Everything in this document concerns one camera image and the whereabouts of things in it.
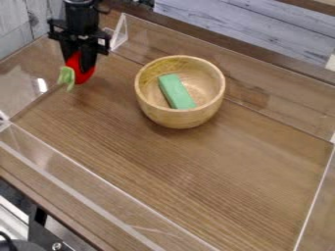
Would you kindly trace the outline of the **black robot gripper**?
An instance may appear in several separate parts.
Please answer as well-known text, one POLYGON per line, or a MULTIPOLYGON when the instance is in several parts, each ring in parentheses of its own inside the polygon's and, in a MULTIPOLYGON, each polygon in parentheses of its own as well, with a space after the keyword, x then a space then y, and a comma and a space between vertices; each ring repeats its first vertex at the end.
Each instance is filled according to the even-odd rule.
POLYGON ((65 19, 49 19, 49 37, 61 43, 65 62, 77 62, 86 73, 98 61, 98 54, 109 54, 111 36, 101 29, 102 0, 63 0, 65 19))

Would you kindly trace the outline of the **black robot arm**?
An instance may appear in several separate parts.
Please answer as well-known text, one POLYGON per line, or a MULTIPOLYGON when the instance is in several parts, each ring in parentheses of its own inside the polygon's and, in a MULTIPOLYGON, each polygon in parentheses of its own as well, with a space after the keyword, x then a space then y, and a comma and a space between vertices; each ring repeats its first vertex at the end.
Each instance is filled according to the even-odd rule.
POLYGON ((63 0, 65 19, 47 21, 49 37, 61 44, 65 61, 74 57, 79 72, 86 74, 95 66, 99 54, 107 55, 111 35, 101 28, 101 0, 63 0))

